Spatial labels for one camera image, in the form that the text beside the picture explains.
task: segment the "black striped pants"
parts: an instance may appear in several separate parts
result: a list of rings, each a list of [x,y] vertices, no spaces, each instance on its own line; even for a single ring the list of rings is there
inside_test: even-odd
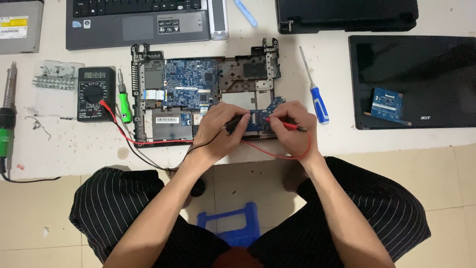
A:
[[[422,205],[401,185],[334,157],[326,158],[326,162],[393,261],[430,237]],[[76,191],[69,219],[86,235],[104,263],[134,219],[163,187],[156,171],[102,168]],[[260,237],[249,252],[266,267],[343,267],[310,179],[299,186],[297,193],[307,204]],[[179,216],[154,267],[210,267],[229,248],[211,232]]]

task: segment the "white table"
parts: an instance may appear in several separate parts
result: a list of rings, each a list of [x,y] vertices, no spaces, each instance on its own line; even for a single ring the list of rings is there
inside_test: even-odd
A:
[[[122,68],[124,83],[130,89],[129,47],[67,51],[65,49],[65,0],[45,1],[38,54],[0,56],[0,70],[7,70],[17,61],[17,125],[12,159],[11,178],[41,178],[60,175],[92,174],[106,165],[127,165],[132,170],[148,169],[146,163],[129,153],[119,153],[127,144],[112,123],[84,124],[58,118],[38,118],[52,135],[33,130],[33,120],[24,107],[35,102],[31,94],[33,66],[42,60],[83,62],[86,66],[116,66]],[[230,39],[168,45],[152,45],[151,50],[162,50],[166,58],[246,55],[251,46],[261,45],[261,39],[273,37],[279,41],[279,62],[282,77],[276,80],[276,96],[288,101],[299,100],[314,112],[308,91],[309,82],[299,54],[304,49],[315,83],[320,87],[330,116],[330,124],[318,126],[319,149],[324,155],[389,151],[463,145],[476,143],[476,128],[408,129],[360,131],[354,126],[354,106],[347,38],[344,31],[322,31],[318,34],[280,35],[277,31],[274,0],[243,0],[258,21],[252,28],[243,15],[228,0]],[[420,18],[417,27],[408,35],[474,36],[476,32],[476,5],[472,0],[419,0]],[[6,73],[0,75],[1,90]],[[282,152],[277,141],[257,143],[262,148]],[[142,149],[141,151],[162,167],[175,167],[182,160],[188,146]],[[218,164],[263,161],[273,159],[246,144],[219,161]]]

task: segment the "left hand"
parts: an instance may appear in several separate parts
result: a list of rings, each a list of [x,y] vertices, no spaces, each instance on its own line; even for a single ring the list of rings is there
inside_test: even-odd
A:
[[[236,114],[242,114],[243,117],[235,131],[229,135],[223,127]],[[214,165],[238,146],[246,131],[250,117],[248,110],[236,105],[221,102],[212,106],[200,122],[193,145],[198,146],[208,143],[217,133],[219,134],[212,143],[194,150],[186,159],[189,157],[198,158],[205,161],[209,166]]]

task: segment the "small blue circuit board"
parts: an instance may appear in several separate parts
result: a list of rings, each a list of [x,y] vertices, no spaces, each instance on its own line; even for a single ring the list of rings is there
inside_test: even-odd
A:
[[[167,60],[161,106],[201,109],[218,104],[218,62],[213,59]]]
[[[182,125],[192,125],[190,117],[191,115],[189,113],[181,113],[180,119]]]
[[[273,113],[278,105],[285,102],[286,99],[276,97],[266,110],[250,110],[251,119],[249,120],[246,132],[270,130],[271,126],[266,122],[266,118]]]
[[[411,125],[410,122],[400,119],[403,108],[402,101],[402,93],[375,88],[370,115],[400,124]]]

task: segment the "person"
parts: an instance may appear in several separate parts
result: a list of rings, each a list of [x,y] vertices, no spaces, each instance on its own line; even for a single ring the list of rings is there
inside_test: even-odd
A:
[[[223,126],[243,115],[232,134]],[[311,135],[290,131],[292,118]],[[170,182],[157,171],[102,168],[74,195],[69,216],[105,268],[357,267],[389,268],[430,237],[420,202],[398,183],[334,157],[317,146],[316,116],[297,101],[270,115],[289,154],[302,155],[301,171],[284,183],[307,203],[248,248],[231,248],[213,233],[188,224],[179,212],[198,178],[240,143],[248,110],[220,103],[203,117],[194,146]]]

